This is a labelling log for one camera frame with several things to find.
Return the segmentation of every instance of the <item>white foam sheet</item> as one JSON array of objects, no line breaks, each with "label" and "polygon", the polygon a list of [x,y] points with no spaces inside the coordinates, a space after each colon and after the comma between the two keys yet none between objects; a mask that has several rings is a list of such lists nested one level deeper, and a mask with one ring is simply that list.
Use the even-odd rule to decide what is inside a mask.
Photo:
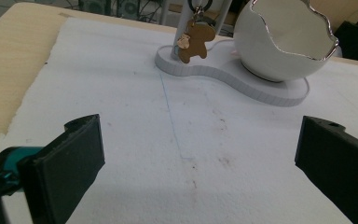
[{"label": "white foam sheet", "polygon": [[[155,54],[172,39],[68,19],[0,150],[45,146],[67,121],[101,115],[106,165],[68,223],[350,223],[294,159],[304,115],[358,137],[358,66],[329,62],[301,105],[277,107],[161,72]],[[32,223],[23,195],[5,205],[12,223]]]}]

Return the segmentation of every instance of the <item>white egg-shaped bowl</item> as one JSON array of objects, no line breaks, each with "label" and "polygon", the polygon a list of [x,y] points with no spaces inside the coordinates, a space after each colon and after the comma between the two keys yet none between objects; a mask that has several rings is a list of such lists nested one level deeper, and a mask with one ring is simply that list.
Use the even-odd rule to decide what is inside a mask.
[{"label": "white egg-shaped bowl", "polygon": [[309,0],[251,0],[235,24],[234,43],[249,71],[280,82],[319,70],[338,39]]}]

